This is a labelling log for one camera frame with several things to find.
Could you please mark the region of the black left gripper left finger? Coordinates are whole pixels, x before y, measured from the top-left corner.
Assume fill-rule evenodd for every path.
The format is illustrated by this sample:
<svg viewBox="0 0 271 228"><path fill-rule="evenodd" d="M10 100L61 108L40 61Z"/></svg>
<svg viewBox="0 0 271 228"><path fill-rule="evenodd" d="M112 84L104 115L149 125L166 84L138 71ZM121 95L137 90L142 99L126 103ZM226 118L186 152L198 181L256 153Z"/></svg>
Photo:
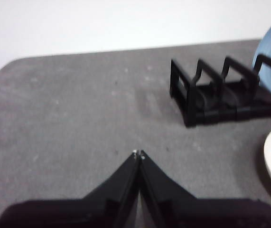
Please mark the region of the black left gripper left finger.
<svg viewBox="0 0 271 228"><path fill-rule="evenodd" d="M83 198L28 200L10 205L0 228L133 227L139 187L136 151L103 183Z"/></svg>

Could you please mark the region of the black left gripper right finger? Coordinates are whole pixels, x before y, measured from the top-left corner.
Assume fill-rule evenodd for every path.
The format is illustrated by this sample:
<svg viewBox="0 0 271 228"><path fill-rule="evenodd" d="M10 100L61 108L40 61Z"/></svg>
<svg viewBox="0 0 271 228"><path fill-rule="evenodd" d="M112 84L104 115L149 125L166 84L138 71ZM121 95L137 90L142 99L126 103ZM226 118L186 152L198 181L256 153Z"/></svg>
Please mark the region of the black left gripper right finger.
<svg viewBox="0 0 271 228"><path fill-rule="evenodd" d="M271 228L271 205L242 198L198 198L172 180L143 150L140 196L154 228Z"/></svg>

